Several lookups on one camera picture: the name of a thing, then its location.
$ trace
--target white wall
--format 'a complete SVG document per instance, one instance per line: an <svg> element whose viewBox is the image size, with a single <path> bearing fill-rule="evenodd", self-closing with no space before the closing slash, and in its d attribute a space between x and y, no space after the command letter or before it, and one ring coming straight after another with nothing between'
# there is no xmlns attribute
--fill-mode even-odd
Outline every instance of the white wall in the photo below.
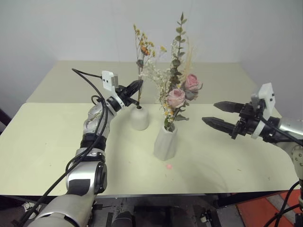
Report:
<svg viewBox="0 0 303 227"><path fill-rule="evenodd" d="M184 11L186 30L196 48L197 62L238 62L252 74L275 79L258 67L249 56L257 56L259 43L270 43L276 36L267 17L281 15L294 20L302 17L284 8L297 8L300 0L2 0L0 1L0 108L13 116L26 101L56 60L134 61L133 23L144 29L156 44L169 46L175 37L176 21ZM264 11L259 18L255 12ZM282 30L287 23L282 23ZM250 32L261 30L268 39L258 36L246 47ZM297 86L297 76L289 73Z"/></svg>
<svg viewBox="0 0 303 227"><path fill-rule="evenodd" d="M259 85L272 82L277 110L303 119L303 1L254 0L241 63Z"/></svg>

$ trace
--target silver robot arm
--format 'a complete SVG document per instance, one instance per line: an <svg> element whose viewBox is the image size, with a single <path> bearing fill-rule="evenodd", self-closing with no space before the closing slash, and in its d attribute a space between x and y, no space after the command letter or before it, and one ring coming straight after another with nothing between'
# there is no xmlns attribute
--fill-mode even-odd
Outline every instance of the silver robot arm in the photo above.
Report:
<svg viewBox="0 0 303 227"><path fill-rule="evenodd" d="M101 133L106 124L100 142L87 154L85 159L66 177L67 193L53 199L29 227L86 227L89 221L92 205L97 194L107 187L107 166L105 164L105 147L109 135L110 121L117 111L131 103L138 103L130 97L139 90L143 81L132 82L128 87L119 86L117 77L108 71L102 72L103 86L110 90L112 96L106 100L108 119L101 119L103 111L99 102L93 106L84 122L83 138L76 156L89 147Z"/></svg>
<svg viewBox="0 0 303 227"><path fill-rule="evenodd" d="M249 103L223 101L214 104L222 111L239 113L240 119L235 125L215 117L203 117L202 120L212 128L228 133L232 139L236 139L238 134L249 134L253 139L260 136L265 142L283 149L290 156L299 178L299 204L303 208L303 121L272 117L274 105L271 83L263 84L258 92L251 95Z"/></svg>

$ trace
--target table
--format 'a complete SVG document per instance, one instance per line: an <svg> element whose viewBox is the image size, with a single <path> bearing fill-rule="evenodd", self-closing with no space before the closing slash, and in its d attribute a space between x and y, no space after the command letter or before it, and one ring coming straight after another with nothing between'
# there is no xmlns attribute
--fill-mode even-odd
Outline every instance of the table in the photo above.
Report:
<svg viewBox="0 0 303 227"><path fill-rule="evenodd" d="M131 128L131 108L111 122L106 148L108 187L102 195L274 191L287 190L297 181L283 150L248 135L232 140L207 126L201 117L238 120L237 114L207 104L186 107L184 115L190 120L176 122L176 156L160 161L152 153L162 111L159 105L145 106L150 125L144 131ZM91 107L83 103L24 104L0 136L0 194L42 195L79 148ZM65 192L65 182L61 182L50 195Z"/></svg>
<svg viewBox="0 0 303 227"><path fill-rule="evenodd" d="M28 98L29 103L90 103L95 91L71 69L100 75L102 70L119 76L119 84L128 85L137 79L134 62L58 61ZM157 63L158 69L169 68L169 63ZM192 73L203 82L196 104L213 104L220 101L245 103L257 89L256 84L238 63L193 63ZM100 79L89 78L104 97L110 93L103 89ZM155 85L144 80L141 103L153 104L157 95Z"/></svg>

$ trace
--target metal frame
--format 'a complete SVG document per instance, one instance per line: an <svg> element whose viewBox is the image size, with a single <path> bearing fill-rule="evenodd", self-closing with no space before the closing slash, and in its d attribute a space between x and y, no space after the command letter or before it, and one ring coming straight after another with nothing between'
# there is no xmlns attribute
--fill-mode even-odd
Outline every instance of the metal frame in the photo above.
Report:
<svg viewBox="0 0 303 227"><path fill-rule="evenodd" d="M250 200L256 200L263 197L268 197L271 195L279 194L284 191L268 191L268 192L240 192L227 197L221 197L214 201L215 207L226 207L230 205L235 205L243 202L248 202Z"/></svg>
<svg viewBox="0 0 303 227"><path fill-rule="evenodd" d="M3 110L0 109L0 122L2 122L5 126L8 126L10 121L11 118Z"/></svg>

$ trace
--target white vase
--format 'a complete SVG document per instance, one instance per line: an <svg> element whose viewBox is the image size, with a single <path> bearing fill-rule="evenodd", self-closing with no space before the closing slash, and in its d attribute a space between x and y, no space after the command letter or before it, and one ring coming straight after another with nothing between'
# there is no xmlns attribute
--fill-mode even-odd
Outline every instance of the white vase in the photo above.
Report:
<svg viewBox="0 0 303 227"><path fill-rule="evenodd" d="M158 159L165 161L175 156L177 150L177 128L173 132L167 131L164 125L153 146L153 154Z"/></svg>
<svg viewBox="0 0 303 227"><path fill-rule="evenodd" d="M149 125L148 111L143 106L136 106L130 113L131 126L135 130L144 130Z"/></svg>

